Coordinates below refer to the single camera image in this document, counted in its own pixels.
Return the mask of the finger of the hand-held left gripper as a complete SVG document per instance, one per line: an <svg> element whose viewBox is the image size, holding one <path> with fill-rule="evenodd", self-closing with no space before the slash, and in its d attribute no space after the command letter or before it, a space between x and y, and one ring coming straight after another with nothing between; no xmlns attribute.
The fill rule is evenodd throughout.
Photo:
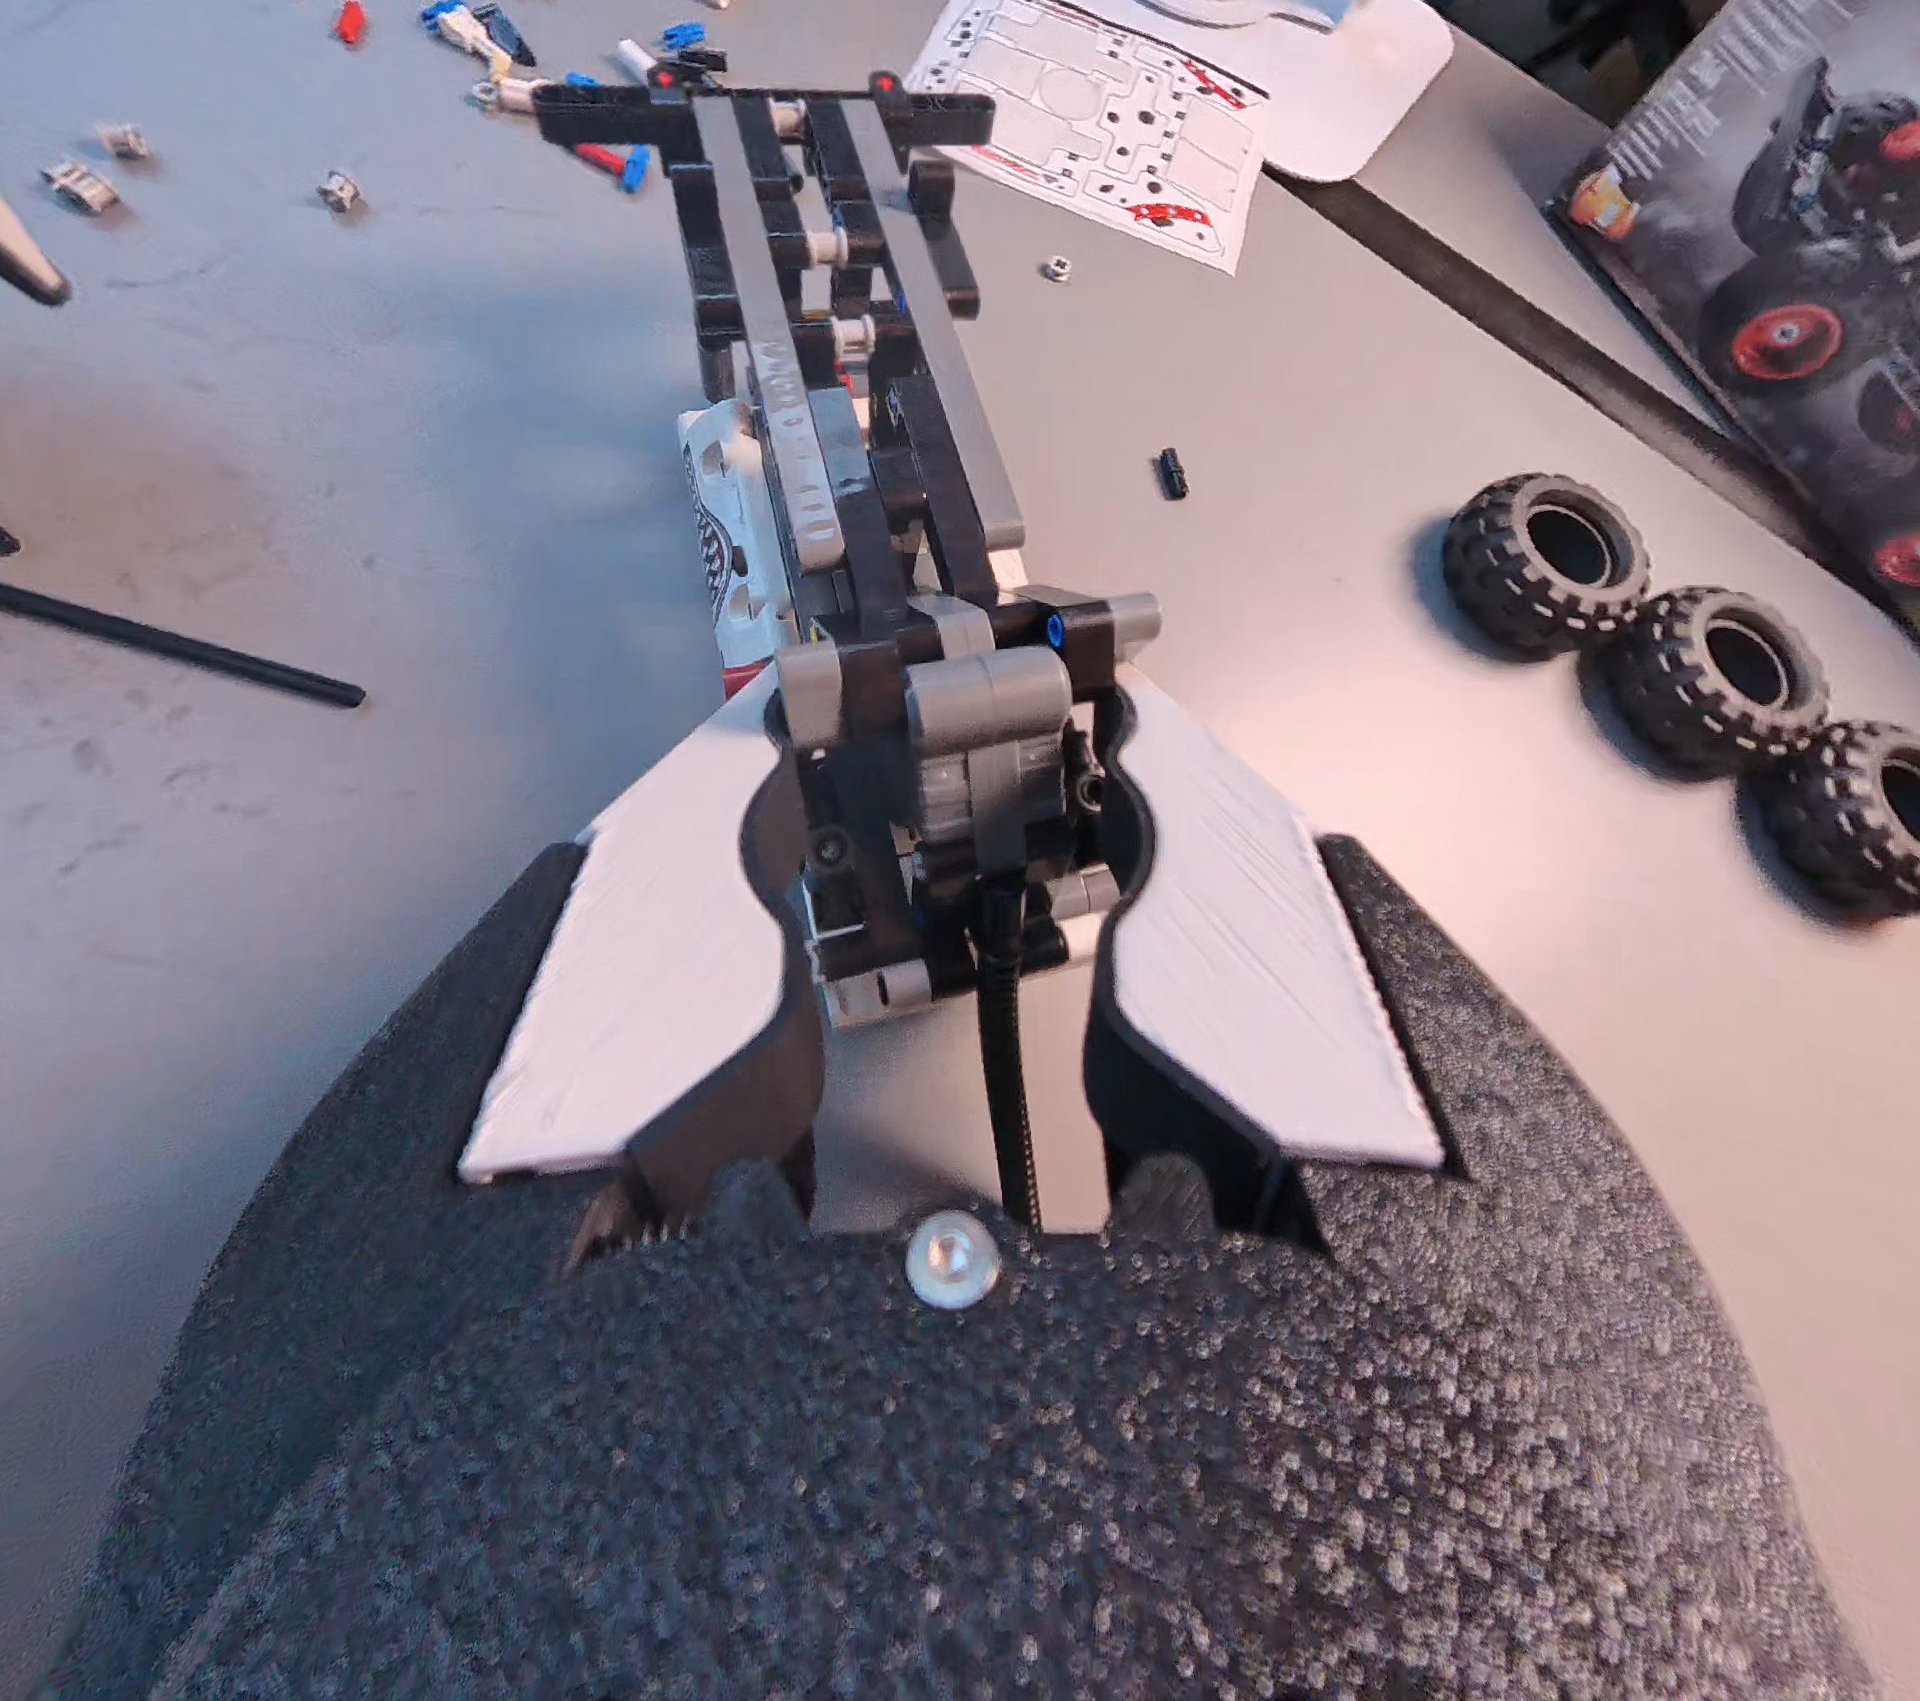
<svg viewBox="0 0 1920 1701"><path fill-rule="evenodd" d="M47 308L71 299L71 282L38 248L8 200L3 200L3 279Z"/></svg>

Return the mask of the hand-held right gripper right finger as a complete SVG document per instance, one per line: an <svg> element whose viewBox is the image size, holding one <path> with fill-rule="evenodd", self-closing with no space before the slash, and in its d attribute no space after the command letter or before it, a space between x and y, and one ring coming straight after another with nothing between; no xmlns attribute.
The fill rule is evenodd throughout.
<svg viewBox="0 0 1920 1701"><path fill-rule="evenodd" d="M1141 847L1103 923L1097 1037L1267 1155L1434 1171L1447 1144L1296 801L1145 675L1118 677L1108 817Z"/></svg>

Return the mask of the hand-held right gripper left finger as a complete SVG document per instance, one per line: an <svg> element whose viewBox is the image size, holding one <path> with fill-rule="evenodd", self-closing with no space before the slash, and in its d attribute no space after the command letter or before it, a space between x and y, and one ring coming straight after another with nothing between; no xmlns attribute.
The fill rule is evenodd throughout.
<svg viewBox="0 0 1920 1701"><path fill-rule="evenodd" d="M824 1020L788 909L804 814L775 701L761 675L583 835L465 1183L629 1155L651 1185L708 1185L809 1133Z"/></svg>

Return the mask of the long black axle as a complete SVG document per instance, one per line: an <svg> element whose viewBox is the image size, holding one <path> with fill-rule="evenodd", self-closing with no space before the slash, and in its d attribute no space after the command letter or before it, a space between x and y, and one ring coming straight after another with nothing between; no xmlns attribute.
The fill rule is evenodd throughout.
<svg viewBox="0 0 1920 1701"><path fill-rule="evenodd" d="M355 710L367 701L367 692L348 681L232 651L191 635L151 628L148 622L137 622L132 617L88 609L36 589L22 589L16 585L3 585L3 611L58 632L84 635L118 651L199 668L210 675L245 681L307 703Z"/></svg>

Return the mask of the toy vehicle chassis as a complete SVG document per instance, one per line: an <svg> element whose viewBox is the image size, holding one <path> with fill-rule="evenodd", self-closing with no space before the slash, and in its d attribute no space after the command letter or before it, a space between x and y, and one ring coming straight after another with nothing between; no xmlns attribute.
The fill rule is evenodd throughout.
<svg viewBox="0 0 1920 1701"><path fill-rule="evenodd" d="M1162 605L1023 577L1026 526L957 336L980 292L948 151L983 149L994 118L990 100L900 74L860 90L653 74L535 105L559 149L657 151L675 199L708 395L675 444L728 703L778 677L767 724L804 814L788 909L824 1089L832 1030L972 998L1001 1207L1033 1226L1022 983L1086 960L1123 898L1097 707ZM788 1155L740 1159L782 1168L802 1212L816 1120ZM590 1168L664 1233L734 1164L708 1185L651 1185L629 1155Z"/></svg>

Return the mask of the grey desk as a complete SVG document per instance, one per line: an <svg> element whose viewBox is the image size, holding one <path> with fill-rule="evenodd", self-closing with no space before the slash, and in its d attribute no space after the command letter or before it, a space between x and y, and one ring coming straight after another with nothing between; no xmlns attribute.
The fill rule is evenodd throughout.
<svg viewBox="0 0 1920 1701"><path fill-rule="evenodd" d="M340 713L3 621L7 1698L281 1148L720 701L671 200L479 113L424 4L3 0L3 192L74 282L3 295L3 568L372 692ZM943 4L743 0L720 37L746 83L853 85ZM56 199L64 159L122 205ZM1801 909L1727 790L1646 771L1569 670L1473 651L1430 537L1555 470L1659 583L1779 605L1844 713L1916 724L1917 647L1275 181L1236 278L972 175L957 205L1035 577L1157 589L1155 681L1602 1097L1916 1698L1917 924Z"/></svg>

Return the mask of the white sticker sheet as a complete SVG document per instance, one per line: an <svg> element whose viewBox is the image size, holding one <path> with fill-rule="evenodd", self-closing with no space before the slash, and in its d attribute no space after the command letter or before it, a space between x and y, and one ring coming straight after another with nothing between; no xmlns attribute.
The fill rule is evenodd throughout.
<svg viewBox="0 0 1920 1701"><path fill-rule="evenodd" d="M1237 273L1271 107L1258 85L1057 0L950 0L909 83L996 105L964 167Z"/></svg>

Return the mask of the toy truck cardboard box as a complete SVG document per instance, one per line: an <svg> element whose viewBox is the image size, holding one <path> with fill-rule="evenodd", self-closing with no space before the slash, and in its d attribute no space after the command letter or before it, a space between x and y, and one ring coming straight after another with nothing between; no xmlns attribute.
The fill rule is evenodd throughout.
<svg viewBox="0 0 1920 1701"><path fill-rule="evenodd" d="M1917 0L1728 0L1552 216L1917 621Z"/></svg>

